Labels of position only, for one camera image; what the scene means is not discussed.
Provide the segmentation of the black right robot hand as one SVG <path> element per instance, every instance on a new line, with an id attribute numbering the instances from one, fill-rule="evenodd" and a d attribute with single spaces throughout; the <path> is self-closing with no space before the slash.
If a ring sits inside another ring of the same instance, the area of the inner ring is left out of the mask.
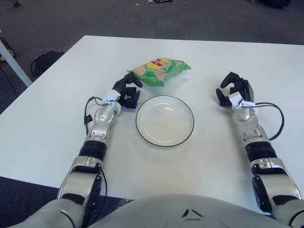
<path id="1" fill-rule="evenodd" d="M 229 89 L 229 95 L 239 92 L 245 101 L 253 102 L 254 101 L 254 92 L 250 83 L 241 78 L 238 74 L 230 72 L 221 82 L 220 88 L 226 88 L 229 84 L 234 86 Z M 219 100 L 220 106 L 231 106 L 232 103 L 229 100 L 228 96 L 225 96 L 222 91 L 217 88 L 216 94 Z"/>

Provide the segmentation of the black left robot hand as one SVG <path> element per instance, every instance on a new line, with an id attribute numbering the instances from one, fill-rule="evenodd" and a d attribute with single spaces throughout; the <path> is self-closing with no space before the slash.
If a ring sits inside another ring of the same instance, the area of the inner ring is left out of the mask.
<path id="1" fill-rule="evenodd" d="M 143 86 L 140 79 L 133 72 L 130 72 L 126 74 L 124 78 L 115 83 L 113 90 L 120 94 L 117 101 L 121 106 L 135 109 L 137 107 L 141 91 L 137 90 L 136 87 L 127 86 L 130 84 L 135 84 L 139 88 L 142 88 Z"/>

